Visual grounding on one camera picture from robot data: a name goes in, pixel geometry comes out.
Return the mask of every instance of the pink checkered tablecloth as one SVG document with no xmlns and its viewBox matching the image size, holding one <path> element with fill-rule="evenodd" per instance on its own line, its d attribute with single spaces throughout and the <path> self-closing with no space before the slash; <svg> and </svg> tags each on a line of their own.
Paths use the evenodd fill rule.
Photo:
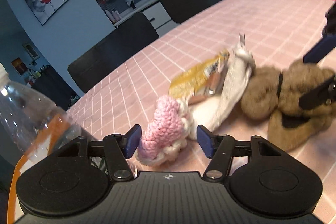
<svg viewBox="0 0 336 224">
<path fill-rule="evenodd" d="M 126 133 L 134 124 L 144 129 L 158 96 L 168 93 L 171 79 L 192 65 L 232 49 L 239 32 L 258 66 L 287 68 L 321 37 L 325 12 L 333 0 L 224 0 L 159 38 L 110 73 L 68 113 L 97 139 Z M 336 51 L 320 65 L 336 69 Z M 322 179 L 324 191 L 315 214 L 336 223 L 336 123 L 291 154 Z M 267 122 L 251 123 L 237 106 L 219 129 L 236 140 L 266 137 Z M 246 159 L 235 159 L 235 170 Z M 154 170 L 204 172 L 209 160 L 197 142 L 189 141 L 174 163 Z M 136 163 L 140 170 L 152 168 Z"/>
</svg>

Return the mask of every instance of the yellow snack package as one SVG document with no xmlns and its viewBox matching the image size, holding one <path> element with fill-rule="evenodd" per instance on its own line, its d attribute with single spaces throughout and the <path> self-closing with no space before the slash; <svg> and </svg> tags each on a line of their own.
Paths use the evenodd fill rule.
<svg viewBox="0 0 336 224">
<path fill-rule="evenodd" d="M 178 99 L 197 94 L 206 85 L 213 73 L 221 73 L 229 57 L 229 51 L 224 49 L 214 58 L 208 59 L 181 73 L 172 80 L 169 87 L 169 96 Z"/>
</svg>

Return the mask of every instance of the pink crocheted item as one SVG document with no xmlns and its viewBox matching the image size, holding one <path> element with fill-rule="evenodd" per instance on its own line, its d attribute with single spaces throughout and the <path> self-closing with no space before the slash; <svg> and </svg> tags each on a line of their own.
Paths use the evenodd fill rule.
<svg viewBox="0 0 336 224">
<path fill-rule="evenodd" d="M 148 163 L 155 161 L 161 153 L 160 163 L 156 162 L 156 164 L 161 164 L 167 160 L 163 155 L 176 153 L 177 149 L 184 147 L 185 138 L 189 133 L 188 117 L 188 107 L 181 100 L 177 101 L 167 95 L 160 97 L 157 100 L 154 119 L 142 134 L 137 159 L 142 163 L 145 161 L 146 165 L 152 165 Z"/>
</svg>

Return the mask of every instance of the crochet toy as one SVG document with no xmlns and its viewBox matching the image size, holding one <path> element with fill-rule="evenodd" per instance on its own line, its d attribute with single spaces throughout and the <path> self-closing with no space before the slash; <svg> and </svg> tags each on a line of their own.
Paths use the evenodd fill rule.
<svg viewBox="0 0 336 224">
<path fill-rule="evenodd" d="M 282 73 L 274 67 L 257 68 L 242 96 L 242 111 L 254 120 L 270 116 L 268 140 L 285 151 L 292 150 L 330 127 L 336 116 L 335 103 L 306 110 L 299 106 L 299 99 L 334 74 L 302 60 Z"/>
<path fill-rule="evenodd" d="M 224 50 L 217 56 L 218 62 L 205 62 L 213 67 L 206 77 L 198 78 L 201 80 L 195 81 L 198 77 L 195 75 L 201 75 L 208 65 L 199 64 L 190 69 L 189 72 L 198 72 L 194 77 L 187 77 L 191 73 L 183 73 L 172 81 L 169 95 L 181 98 L 163 96 L 157 100 L 154 120 L 143 133 L 136 152 L 138 161 L 148 166 L 174 161 L 187 145 L 187 137 L 196 140 L 198 125 L 202 124 L 210 130 L 221 125 L 240 100 L 255 66 L 252 55 L 245 48 L 244 39 L 245 36 L 241 35 L 227 70 L 226 66 L 219 65 L 227 63 L 228 53 Z"/>
</svg>

